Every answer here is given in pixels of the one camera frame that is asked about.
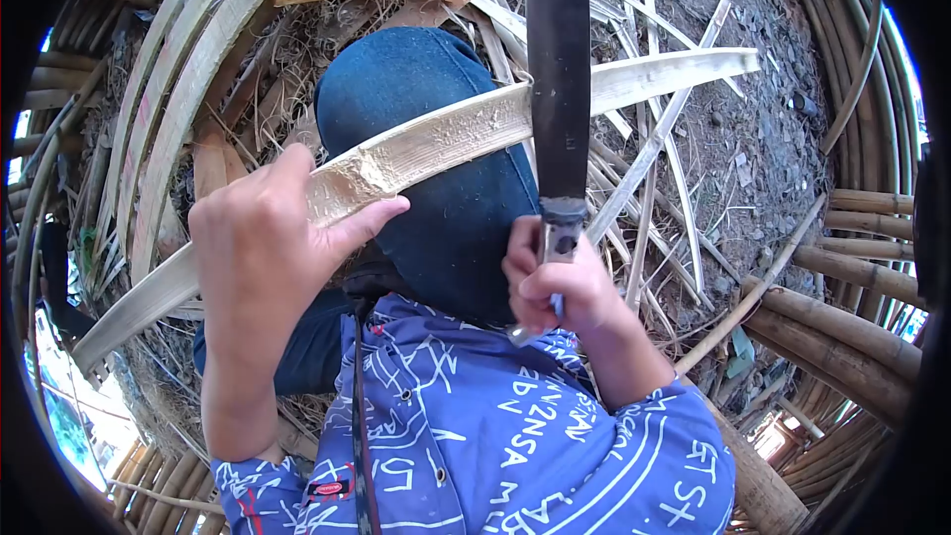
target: black blade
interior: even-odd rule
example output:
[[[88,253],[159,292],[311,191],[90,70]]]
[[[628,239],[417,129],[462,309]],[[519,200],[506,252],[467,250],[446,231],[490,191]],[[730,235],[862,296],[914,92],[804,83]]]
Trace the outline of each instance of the black blade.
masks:
[[[527,0],[538,193],[584,198],[588,175],[588,0]]]

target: blue jeans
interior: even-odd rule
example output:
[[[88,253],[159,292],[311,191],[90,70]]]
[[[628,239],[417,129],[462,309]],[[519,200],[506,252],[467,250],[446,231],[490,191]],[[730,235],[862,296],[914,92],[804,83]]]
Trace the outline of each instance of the blue jeans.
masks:
[[[332,158],[368,138],[444,106],[495,89],[472,48],[424,27],[378,31],[339,54],[317,84],[314,107]],[[521,145],[464,163],[411,186],[412,207],[376,237],[419,301],[490,324],[515,321],[500,267],[512,222],[538,213],[538,192]],[[321,292],[295,327],[274,377],[278,394],[334,391],[339,289]],[[195,366],[205,367],[204,327]]]

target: blue shirt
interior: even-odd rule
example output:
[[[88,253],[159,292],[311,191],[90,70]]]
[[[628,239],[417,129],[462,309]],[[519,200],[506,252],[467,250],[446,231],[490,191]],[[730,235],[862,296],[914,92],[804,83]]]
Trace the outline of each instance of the blue shirt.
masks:
[[[233,533],[354,533],[354,335],[341,318],[340,395],[314,472],[290,458],[215,461]],[[390,294],[363,327],[373,483],[399,533],[722,533],[730,451],[695,386],[679,381],[613,414],[588,392],[572,333],[517,349],[506,336]]]

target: dirt ground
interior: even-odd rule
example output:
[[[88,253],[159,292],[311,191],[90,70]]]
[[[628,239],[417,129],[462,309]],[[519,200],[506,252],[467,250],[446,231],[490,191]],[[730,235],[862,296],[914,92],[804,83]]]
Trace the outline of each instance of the dirt ground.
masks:
[[[746,101],[723,82],[696,87],[673,136],[692,192],[697,227],[741,276],[756,268],[761,268],[756,274],[762,275],[771,262],[770,252],[778,254],[817,192],[826,189],[830,171],[826,161],[819,158],[817,147],[826,131],[826,99],[808,21],[798,0],[730,1],[731,14],[716,45],[757,48],[763,70],[735,79]],[[718,2],[656,0],[656,10],[699,41]],[[647,30],[640,18],[637,32],[641,51],[646,54]],[[606,28],[596,25],[593,37],[600,43],[596,53],[602,61],[617,58],[619,45]],[[659,39],[662,52],[684,49],[664,30],[659,30]],[[790,107],[797,91],[816,102],[818,115],[808,117]],[[636,128],[634,107],[622,113]],[[626,161],[634,161],[635,136],[625,145],[605,119],[592,124]],[[658,186],[677,203],[676,185],[669,170],[667,165],[660,166]],[[655,210],[654,221],[663,228],[667,224],[658,217],[659,210]],[[678,232],[682,229],[672,223],[663,233],[675,242]],[[688,263],[685,240],[679,253]],[[729,303],[731,291],[737,287],[712,257],[702,258],[707,294],[716,306],[715,313],[696,307],[675,282],[658,294],[678,334],[703,326]],[[659,260],[648,256],[647,272],[653,272]],[[652,286],[656,287],[665,274],[662,271]],[[815,289],[812,274],[797,267],[789,267],[779,283],[805,293]]]

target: knife handle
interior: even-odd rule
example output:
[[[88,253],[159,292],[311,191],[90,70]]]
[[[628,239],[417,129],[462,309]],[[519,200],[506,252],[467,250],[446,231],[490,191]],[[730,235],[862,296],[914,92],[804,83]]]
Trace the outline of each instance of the knife handle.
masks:
[[[541,236],[539,237],[538,263],[571,263],[575,260],[578,240],[584,232],[585,213],[588,208],[583,198],[567,196],[539,199],[542,210]],[[560,321],[564,315],[564,296],[553,293],[552,308]],[[509,341],[523,348],[542,335],[529,332],[522,326],[507,331]]]

